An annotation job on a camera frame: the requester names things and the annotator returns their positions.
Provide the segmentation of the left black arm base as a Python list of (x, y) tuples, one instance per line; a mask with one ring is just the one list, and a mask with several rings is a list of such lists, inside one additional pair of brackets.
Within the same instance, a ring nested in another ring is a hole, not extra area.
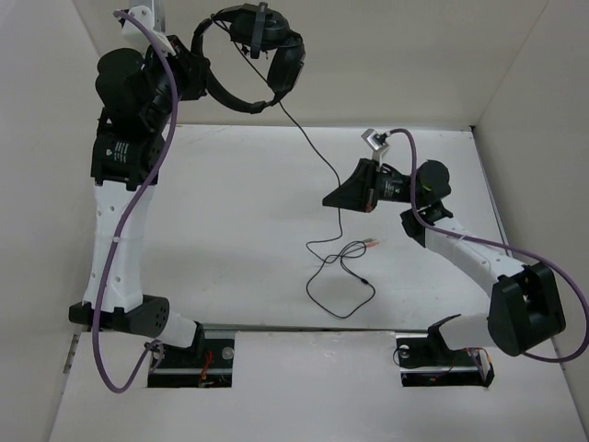
[(150, 364), (150, 389), (228, 389), (233, 384), (235, 338), (206, 339), (200, 358), (187, 349), (164, 346), (161, 363)]

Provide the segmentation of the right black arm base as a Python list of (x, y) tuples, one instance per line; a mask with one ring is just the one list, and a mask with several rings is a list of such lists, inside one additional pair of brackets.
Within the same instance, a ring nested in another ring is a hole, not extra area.
[(495, 379), (489, 353), (480, 347), (449, 350), (426, 334), (396, 336), (393, 362), (405, 388), (482, 387)]

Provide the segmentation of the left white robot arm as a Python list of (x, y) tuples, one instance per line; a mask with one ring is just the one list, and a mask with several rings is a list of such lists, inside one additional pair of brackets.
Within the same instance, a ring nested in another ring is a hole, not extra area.
[(158, 339), (185, 365), (205, 357), (202, 325), (174, 312), (165, 297), (141, 287), (141, 256), (148, 206), (155, 193), (155, 169), (175, 84), (181, 99), (204, 94), (203, 59), (180, 39), (168, 37), (173, 54), (167, 72), (153, 49), (121, 48), (98, 61), (96, 91), (103, 109), (98, 119), (90, 176), (96, 199), (96, 231), (87, 289), (68, 311), (72, 323), (89, 326), (93, 314), (106, 330)]

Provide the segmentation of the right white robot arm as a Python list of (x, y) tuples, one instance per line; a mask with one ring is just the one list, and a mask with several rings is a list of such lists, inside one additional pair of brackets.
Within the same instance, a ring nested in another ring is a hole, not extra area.
[(468, 231), (442, 203), (451, 192), (449, 171), (443, 163), (428, 160), (411, 177), (362, 158), (352, 175), (322, 203), (370, 213), (380, 202), (408, 202), (411, 184), (416, 186), (419, 212), (401, 214), (406, 235), (452, 263), (490, 299), (486, 313), (456, 314), (430, 327), (426, 351), (432, 360), (445, 363), (459, 349), (486, 346), (518, 356), (565, 330), (556, 278), (547, 265), (528, 265), (468, 240)]

